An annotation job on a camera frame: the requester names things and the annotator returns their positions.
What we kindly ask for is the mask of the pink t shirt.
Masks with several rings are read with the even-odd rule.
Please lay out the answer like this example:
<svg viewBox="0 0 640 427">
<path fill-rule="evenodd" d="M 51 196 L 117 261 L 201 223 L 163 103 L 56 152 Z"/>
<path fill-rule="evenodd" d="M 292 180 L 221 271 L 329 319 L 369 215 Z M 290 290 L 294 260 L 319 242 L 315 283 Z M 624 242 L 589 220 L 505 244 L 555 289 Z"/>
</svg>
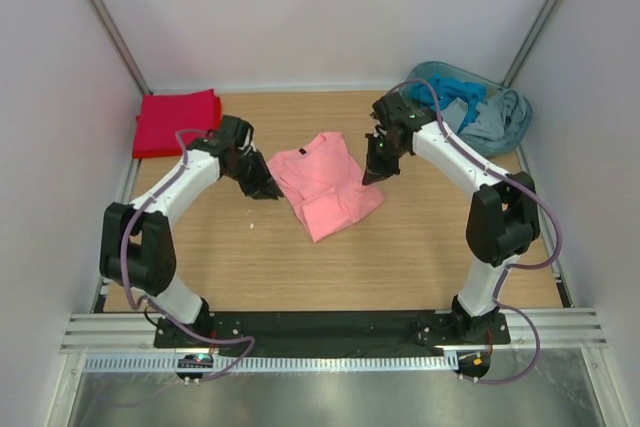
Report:
<svg viewBox="0 0 640 427">
<path fill-rule="evenodd" d="M 363 171 L 340 132 L 278 152 L 268 168 L 315 243 L 360 222 L 384 201 L 379 188 L 362 184 Z"/>
</svg>

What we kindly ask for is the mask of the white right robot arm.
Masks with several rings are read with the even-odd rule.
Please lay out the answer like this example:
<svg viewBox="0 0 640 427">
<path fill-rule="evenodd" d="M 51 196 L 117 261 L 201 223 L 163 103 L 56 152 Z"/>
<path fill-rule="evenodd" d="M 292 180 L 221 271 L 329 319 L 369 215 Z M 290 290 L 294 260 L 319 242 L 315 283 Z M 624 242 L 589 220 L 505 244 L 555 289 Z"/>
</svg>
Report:
<svg viewBox="0 0 640 427">
<path fill-rule="evenodd" d="M 466 282 L 452 300 L 450 329 L 461 342 L 478 342 L 494 324 L 497 298 L 509 275 L 539 236 L 536 202 L 510 180 L 530 191 L 532 179 L 513 176 L 465 146 L 447 126 L 377 125 L 366 135 L 366 169 L 362 183 L 371 185 L 400 173 L 399 160 L 409 153 L 429 162 L 470 199 L 465 238 L 472 253 Z"/>
</svg>

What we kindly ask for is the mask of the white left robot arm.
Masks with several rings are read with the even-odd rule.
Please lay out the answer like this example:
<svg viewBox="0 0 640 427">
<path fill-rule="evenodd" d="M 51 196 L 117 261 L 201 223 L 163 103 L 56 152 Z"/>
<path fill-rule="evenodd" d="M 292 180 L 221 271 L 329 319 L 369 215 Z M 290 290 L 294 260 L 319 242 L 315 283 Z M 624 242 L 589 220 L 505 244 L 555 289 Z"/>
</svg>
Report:
<svg viewBox="0 0 640 427">
<path fill-rule="evenodd" d="M 177 327 L 191 347 L 210 343 L 208 303 L 177 273 L 172 227 L 207 188 L 227 177 L 254 200 L 278 200 L 283 193 L 255 146 L 253 128 L 242 122 L 200 133 L 182 148 L 177 164 L 146 193 L 130 203 L 114 202 L 103 216 L 99 270 L 122 287 L 129 307 L 146 304 Z"/>
</svg>

